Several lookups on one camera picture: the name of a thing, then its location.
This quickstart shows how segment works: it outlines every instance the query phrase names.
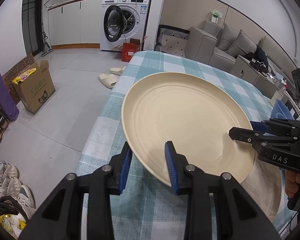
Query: gray tile floor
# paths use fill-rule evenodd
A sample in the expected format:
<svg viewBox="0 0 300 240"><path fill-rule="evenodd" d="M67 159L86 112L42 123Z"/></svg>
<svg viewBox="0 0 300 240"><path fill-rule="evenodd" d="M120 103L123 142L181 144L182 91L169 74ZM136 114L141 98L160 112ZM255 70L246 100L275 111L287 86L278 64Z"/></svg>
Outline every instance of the gray tile floor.
<svg viewBox="0 0 300 240"><path fill-rule="evenodd" d="M20 180L34 194L36 207L77 168L88 135L111 92L98 76L127 64L121 61L121 53L99 49L55 50L43 59L49 60L56 92L36 115L19 102L19 117L9 124L0 143L0 158L17 166Z"/></svg>

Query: white washing machine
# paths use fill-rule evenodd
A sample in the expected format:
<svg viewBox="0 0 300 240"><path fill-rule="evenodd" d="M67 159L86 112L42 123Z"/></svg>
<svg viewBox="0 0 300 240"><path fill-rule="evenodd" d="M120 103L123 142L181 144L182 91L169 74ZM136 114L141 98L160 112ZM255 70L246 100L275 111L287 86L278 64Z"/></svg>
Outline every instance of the white washing machine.
<svg viewBox="0 0 300 240"><path fill-rule="evenodd" d="M140 42L146 34L150 0L102 0L103 34L100 49L130 42L130 38Z"/></svg>

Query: tablecloth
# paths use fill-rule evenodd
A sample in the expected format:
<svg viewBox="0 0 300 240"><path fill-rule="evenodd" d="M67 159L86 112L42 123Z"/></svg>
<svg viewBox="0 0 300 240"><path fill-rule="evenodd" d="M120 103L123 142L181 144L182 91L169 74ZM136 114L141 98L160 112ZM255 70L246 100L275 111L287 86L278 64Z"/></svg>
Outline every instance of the tablecloth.
<svg viewBox="0 0 300 240"><path fill-rule="evenodd" d="M121 124L121 107L125 94L139 79L158 72L188 73L203 78L228 93L244 110L250 121L269 119L272 107L253 85L211 66L155 51L135 53L113 88L82 151L77 175L92 173L119 154L126 141ZM112 221L116 240L183 239L186 220L186 196L177 196L172 189L152 176L133 155L126 189L120 196L111 196ZM279 212L274 226L279 231L293 214L286 208L282 191ZM86 239L88 197L84 198L82 239Z"/></svg>

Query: purple bag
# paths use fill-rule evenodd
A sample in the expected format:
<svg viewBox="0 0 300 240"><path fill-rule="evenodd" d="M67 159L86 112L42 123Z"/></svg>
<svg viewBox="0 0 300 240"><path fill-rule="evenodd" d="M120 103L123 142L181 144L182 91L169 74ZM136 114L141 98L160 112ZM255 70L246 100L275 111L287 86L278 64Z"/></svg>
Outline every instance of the purple bag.
<svg viewBox="0 0 300 240"><path fill-rule="evenodd" d="M0 74L0 107L2 113L10 120L15 121L19 115L19 109L12 100L9 91L4 85L3 79Z"/></svg>

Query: kitchen cabinet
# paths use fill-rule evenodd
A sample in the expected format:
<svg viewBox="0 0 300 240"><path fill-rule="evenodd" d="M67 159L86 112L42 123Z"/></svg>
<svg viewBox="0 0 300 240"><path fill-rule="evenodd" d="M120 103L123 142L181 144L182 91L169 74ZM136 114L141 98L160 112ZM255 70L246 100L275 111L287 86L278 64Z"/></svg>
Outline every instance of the kitchen cabinet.
<svg viewBox="0 0 300 240"><path fill-rule="evenodd" d="M49 17L49 35L51 45L65 44L63 33L63 8L58 7L48 12Z"/></svg>
<svg viewBox="0 0 300 240"><path fill-rule="evenodd" d="M100 43L103 31L102 0L81 1L81 43Z"/></svg>
<svg viewBox="0 0 300 240"><path fill-rule="evenodd" d="M62 23L64 44L81 43L80 2L69 3L63 6Z"/></svg>

